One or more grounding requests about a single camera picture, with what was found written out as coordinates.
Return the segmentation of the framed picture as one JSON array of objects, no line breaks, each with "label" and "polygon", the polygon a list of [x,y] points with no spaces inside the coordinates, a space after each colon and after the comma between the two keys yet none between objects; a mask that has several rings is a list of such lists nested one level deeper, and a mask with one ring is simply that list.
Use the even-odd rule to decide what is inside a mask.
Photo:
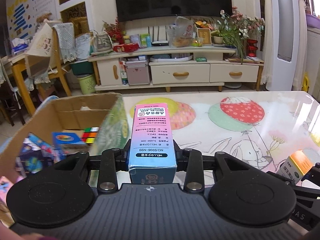
[{"label": "framed picture", "polygon": [[212,45],[211,31],[209,28],[198,28],[197,36],[202,39],[202,44],[204,46]]}]

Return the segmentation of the white air conditioner tower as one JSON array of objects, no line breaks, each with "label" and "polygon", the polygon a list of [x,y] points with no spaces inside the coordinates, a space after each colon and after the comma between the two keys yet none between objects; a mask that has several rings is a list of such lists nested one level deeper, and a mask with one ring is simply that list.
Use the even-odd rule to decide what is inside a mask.
[{"label": "white air conditioner tower", "polygon": [[307,45],[304,0],[265,0],[266,88],[301,90]]}]

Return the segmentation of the pink blue carton box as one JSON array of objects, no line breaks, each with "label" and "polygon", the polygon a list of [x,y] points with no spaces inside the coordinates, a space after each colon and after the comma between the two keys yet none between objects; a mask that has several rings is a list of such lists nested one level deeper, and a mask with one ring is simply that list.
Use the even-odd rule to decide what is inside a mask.
[{"label": "pink blue carton box", "polygon": [[177,169],[168,105],[136,105],[128,171],[134,184],[170,184]]}]

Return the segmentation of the blue tissue pack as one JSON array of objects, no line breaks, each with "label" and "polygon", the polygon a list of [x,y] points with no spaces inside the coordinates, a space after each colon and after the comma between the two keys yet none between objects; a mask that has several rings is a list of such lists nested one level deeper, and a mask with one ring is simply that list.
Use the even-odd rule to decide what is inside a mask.
[{"label": "blue tissue pack", "polygon": [[56,152],[61,155],[89,151],[89,145],[72,132],[52,132],[52,142]]}]

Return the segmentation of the plastic bag with snacks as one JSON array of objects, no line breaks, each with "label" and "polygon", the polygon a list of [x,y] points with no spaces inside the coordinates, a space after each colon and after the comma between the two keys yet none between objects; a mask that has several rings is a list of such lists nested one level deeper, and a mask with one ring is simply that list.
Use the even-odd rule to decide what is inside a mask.
[{"label": "plastic bag with snacks", "polygon": [[193,42],[193,21],[177,16],[174,24],[166,28],[169,46],[181,48],[192,45]]}]

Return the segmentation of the pink toy box blue figure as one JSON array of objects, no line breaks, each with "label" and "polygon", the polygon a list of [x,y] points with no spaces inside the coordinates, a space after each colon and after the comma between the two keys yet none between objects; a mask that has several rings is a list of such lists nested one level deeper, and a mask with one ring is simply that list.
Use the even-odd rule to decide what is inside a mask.
[{"label": "pink toy box blue figure", "polygon": [[5,176],[0,178],[0,199],[5,205],[7,204],[7,194],[14,184]]}]

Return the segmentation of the pink flower bouquet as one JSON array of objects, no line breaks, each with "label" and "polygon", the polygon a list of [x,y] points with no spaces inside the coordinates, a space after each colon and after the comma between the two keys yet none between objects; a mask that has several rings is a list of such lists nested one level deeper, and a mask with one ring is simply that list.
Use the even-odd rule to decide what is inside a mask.
[{"label": "pink flower bouquet", "polygon": [[237,7],[232,7],[232,14],[228,15],[224,10],[220,10],[221,30],[233,31],[239,37],[249,39],[260,35],[265,29],[263,18],[252,18],[243,15]]}]

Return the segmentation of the rubiks cube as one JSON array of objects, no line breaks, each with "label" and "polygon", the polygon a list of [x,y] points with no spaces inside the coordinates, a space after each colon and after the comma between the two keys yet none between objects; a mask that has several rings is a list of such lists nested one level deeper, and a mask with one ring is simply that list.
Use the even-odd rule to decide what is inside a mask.
[{"label": "rubiks cube", "polygon": [[81,140],[86,144],[93,144],[99,132],[99,127],[88,127],[84,129]]}]

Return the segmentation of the orange white medicine box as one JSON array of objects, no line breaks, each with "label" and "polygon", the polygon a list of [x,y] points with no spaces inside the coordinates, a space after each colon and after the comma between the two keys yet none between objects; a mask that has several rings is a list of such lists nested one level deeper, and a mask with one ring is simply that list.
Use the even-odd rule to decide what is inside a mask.
[{"label": "orange white medicine box", "polygon": [[311,170],[314,164],[302,150],[297,150],[285,159],[276,174],[297,184]]}]

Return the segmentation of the wooden chair with cover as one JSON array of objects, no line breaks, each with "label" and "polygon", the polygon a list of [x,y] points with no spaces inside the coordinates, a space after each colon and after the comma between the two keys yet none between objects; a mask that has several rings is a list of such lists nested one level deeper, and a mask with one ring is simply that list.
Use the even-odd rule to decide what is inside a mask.
[{"label": "wooden chair with cover", "polygon": [[43,99],[47,97],[44,85],[50,84],[53,79],[60,80],[67,96],[72,95],[65,75],[70,70],[69,63],[75,60],[75,55],[63,56],[60,47],[63,40],[59,39],[57,31],[58,27],[65,26],[59,21],[42,22],[24,56],[28,77]]}]

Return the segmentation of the yellow detergent bottle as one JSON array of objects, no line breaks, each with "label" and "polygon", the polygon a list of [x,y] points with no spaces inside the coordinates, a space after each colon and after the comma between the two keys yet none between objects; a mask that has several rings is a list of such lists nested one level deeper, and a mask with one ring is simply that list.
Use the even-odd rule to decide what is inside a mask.
[{"label": "yellow detergent bottle", "polygon": [[309,91],[309,77],[307,72],[304,73],[303,82],[302,82],[302,91],[308,92]]}]

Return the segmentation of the green trash bin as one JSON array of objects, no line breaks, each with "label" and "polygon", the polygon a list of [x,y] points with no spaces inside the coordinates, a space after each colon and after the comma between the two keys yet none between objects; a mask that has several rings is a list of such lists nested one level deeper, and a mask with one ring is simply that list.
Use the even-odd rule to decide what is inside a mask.
[{"label": "green trash bin", "polygon": [[95,93],[96,80],[94,74],[78,75],[77,80],[79,81],[80,89],[82,94]]}]

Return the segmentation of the glass kettle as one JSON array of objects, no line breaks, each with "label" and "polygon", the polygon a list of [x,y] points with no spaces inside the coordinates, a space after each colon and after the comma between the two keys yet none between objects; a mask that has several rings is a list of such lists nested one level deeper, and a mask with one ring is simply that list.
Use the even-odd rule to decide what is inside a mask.
[{"label": "glass kettle", "polygon": [[94,53],[110,53],[112,50],[112,40],[106,31],[102,31],[93,35]]}]

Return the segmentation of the white tv cabinet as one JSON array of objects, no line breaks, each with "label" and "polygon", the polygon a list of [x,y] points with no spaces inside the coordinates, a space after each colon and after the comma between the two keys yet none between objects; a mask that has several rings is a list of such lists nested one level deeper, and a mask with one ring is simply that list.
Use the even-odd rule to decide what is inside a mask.
[{"label": "white tv cabinet", "polygon": [[[253,83],[259,90],[264,63],[234,61],[234,49],[217,46],[182,47],[170,46],[139,49],[132,53],[111,52],[92,56],[97,91],[172,87],[216,87],[222,91],[230,82]],[[124,59],[140,56],[176,56],[177,59],[149,61],[149,82],[131,85],[122,81]]]}]

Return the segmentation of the pink storage box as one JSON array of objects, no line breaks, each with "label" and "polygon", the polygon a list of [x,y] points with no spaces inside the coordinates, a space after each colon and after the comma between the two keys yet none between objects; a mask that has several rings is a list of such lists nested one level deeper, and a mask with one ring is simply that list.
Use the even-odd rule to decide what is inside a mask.
[{"label": "pink storage box", "polygon": [[149,62],[127,61],[125,63],[129,85],[147,85],[150,83]]}]

